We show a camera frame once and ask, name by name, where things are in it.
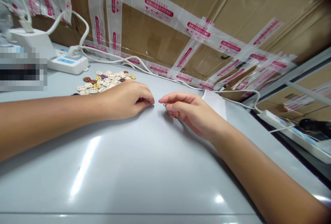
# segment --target table surface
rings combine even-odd
[[[46,91],[2,92],[0,102],[71,95],[97,70],[136,75],[156,104],[133,118],[79,128],[3,162],[0,223],[261,222],[211,144],[171,120],[157,103],[173,91],[203,91],[91,62],[80,75],[49,70]],[[230,124],[330,207],[328,188],[245,109],[226,102],[226,112]]]

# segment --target cardboard box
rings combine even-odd
[[[331,44],[331,29],[329,28],[331,18],[327,0],[170,1],[198,18],[208,18],[214,22],[215,28],[244,43],[254,39],[274,18],[283,25],[275,30],[259,48],[271,53],[284,51],[287,54],[296,54],[298,64],[307,61]],[[99,7],[89,6],[89,0],[71,0],[71,2],[72,9],[79,13],[91,27],[89,8],[98,11]],[[129,4],[129,2],[123,3],[121,8],[121,51],[171,68],[191,39],[189,35],[182,32],[186,26],[178,22],[178,26],[174,29],[146,14],[143,9],[136,9]],[[111,47],[106,0],[103,0],[101,10],[104,14],[105,45]],[[174,15],[173,18],[172,21],[177,21],[181,19],[181,16]],[[37,16],[36,19],[33,26],[47,30],[49,25],[46,24],[45,17]],[[71,23],[72,26],[60,25],[51,39],[65,46],[78,44],[85,26],[74,15]],[[93,40],[92,28],[87,40]],[[207,44],[201,44],[181,72],[205,81],[231,60],[233,57]],[[234,85],[238,80],[239,78],[234,79],[229,85]],[[242,95],[230,94],[227,95],[234,100],[239,100]]]
[[[319,121],[331,121],[331,106],[327,106],[307,114],[306,117]]]

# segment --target electrical cord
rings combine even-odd
[[[186,87],[191,88],[191,89],[195,89],[195,90],[199,90],[199,91],[204,91],[204,89],[200,89],[200,88],[192,87],[192,86],[188,85],[186,82],[183,82],[183,81],[181,81],[181,80],[173,80],[173,79],[169,79],[169,78],[162,77],[162,76],[159,76],[159,75],[157,75],[157,74],[154,74],[153,72],[151,72],[151,71],[147,68],[147,66],[143,63],[143,61],[142,61],[139,57],[137,57],[137,56],[129,56],[129,57],[127,57],[127,58],[122,58],[122,57],[120,57],[120,56],[116,56],[116,55],[111,54],[112,57],[116,57],[116,58],[118,58],[118,60],[115,60],[115,61],[97,60],[97,59],[94,59],[94,58],[90,57],[89,55],[87,55],[87,54],[84,52],[83,49],[86,49],[86,50],[92,50],[92,51],[96,51],[96,52],[100,52],[100,53],[105,54],[106,56],[108,56],[108,55],[110,55],[110,54],[107,53],[107,52],[105,52],[105,51],[101,51],[101,50],[98,50],[98,49],[95,49],[95,48],[92,48],[92,47],[87,47],[87,46],[84,46],[84,45],[83,45],[83,43],[84,43],[84,41],[85,41],[87,35],[89,34],[89,31],[90,31],[89,24],[86,22],[86,20],[85,20],[83,17],[81,17],[81,16],[80,16],[78,13],[76,13],[75,11],[72,11],[72,13],[75,14],[75,15],[76,15],[81,21],[83,21],[84,24],[85,24],[85,26],[86,26],[86,30],[85,30],[83,36],[81,37],[81,39],[80,39],[80,41],[79,41],[79,45],[78,45],[78,46],[74,46],[74,48],[76,48],[76,51],[78,51],[78,50],[81,51],[81,52],[82,52],[87,58],[89,58],[90,60],[92,60],[92,61],[94,61],[94,62],[104,63],[104,64],[117,64],[117,63],[122,62],[121,65],[128,65],[128,66],[130,66],[130,67],[132,67],[132,68],[135,68],[135,69],[140,70],[140,71],[143,72],[143,73],[146,73],[146,74],[149,74],[149,75],[152,75],[152,76],[156,76],[156,77],[159,77],[159,78],[162,78],[162,79],[168,80],[168,81],[172,81],[172,82],[176,82],[176,83],[179,83],[179,84],[183,84],[183,85],[185,85]],[[56,27],[58,26],[59,22],[61,21],[61,18],[62,18],[62,16],[63,16],[63,14],[64,14],[64,13],[61,13],[61,14],[56,18],[56,20],[55,20],[55,22],[53,23],[53,25],[51,26],[51,28],[46,32],[48,35],[51,34],[51,33],[53,33],[53,31],[56,29]],[[138,67],[137,65],[131,63],[131,62],[129,61],[130,58],[135,58],[135,59],[137,59],[137,60],[140,62],[140,64],[144,67],[145,70],[142,69],[142,68],[140,68],[140,67]],[[244,107],[244,108],[254,109],[254,110],[256,110],[256,111],[259,112],[259,113],[262,112],[261,110],[259,110],[259,109],[256,107],[256,105],[257,105],[257,103],[258,103],[258,101],[259,101],[259,99],[260,99],[260,92],[258,92],[257,90],[242,89],[242,90],[225,90],[225,91],[223,90],[223,91],[213,91],[213,92],[214,92],[214,93],[221,93],[221,92],[222,92],[222,93],[227,93],[227,92],[254,92],[254,93],[257,94],[258,97],[255,99],[255,102],[254,102],[253,107],[248,107],[248,106],[246,106],[246,105],[244,105],[244,104],[242,104],[242,103],[239,103],[239,102],[236,102],[236,101],[233,101],[233,100],[227,99],[227,98],[225,98],[225,97],[222,97],[222,98],[225,99],[225,100],[227,100],[227,101],[230,101],[230,102],[232,102],[232,103],[234,103],[234,104],[237,104],[237,105],[239,105],[239,106],[242,106],[242,107]]]
[[[27,18],[28,18],[28,22],[29,22],[30,24],[32,24],[32,18],[31,18],[31,14],[30,14],[30,10],[29,10],[29,8],[28,8],[28,5],[27,5],[27,3],[25,2],[25,0],[21,0],[21,1],[22,1],[22,3],[23,3],[24,8],[25,8],[25,12],[26,12],[26,15],[27,15]],[[9,9],[11,9],[12,11],[16,11],[16,9],[15,9],[13,6],[11,6],[10,4],[8,4],[8,3],[6,3],[6,2],[4,2],[4,1],[2,1],[2,0],[0,0],[0,3],[2,3],[3,5],[5,5],[5,6],[8,7]]]

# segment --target power strip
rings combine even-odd
[[[275,127],[276,129],[286,128],[289,124],[282,120],[281,118],[275,116],[273,113],[264,110],[258,116],[267,122],[269,125]],[[329,154],[322,147],[318,146],[318,142],[310,138],[309,136],[303,134],[294,127],[289,127],[287,129],[279,130],[284,135],[289,137],[291,140],[296,142],[298,145],[307,150],[311,155],[318,158],[320,161],[331,164],[331,154]]]
[[[89,61],[87,57],[77,56],[68,57],[66,50],[57,50],[57,57],[49,59],[47,61],[47,68],[57,71],[62,71],[74,75],[80,74],[82,71],[87,71],[89,66]]]

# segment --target white button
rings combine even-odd
[[[87,88],[85,86],[78,86],[77,87],[77,90],[78,91],[83,91],[83,90],[86,90]]]
[[[89,95],[89,91],[87,89],[84,89],[80,92],[81,95]]]
[[[93,84],[90,82],[85,83],[86,88],[93,88]]]
[[[90,88],[90,94],[96,94],[98,92],[97,88]]]

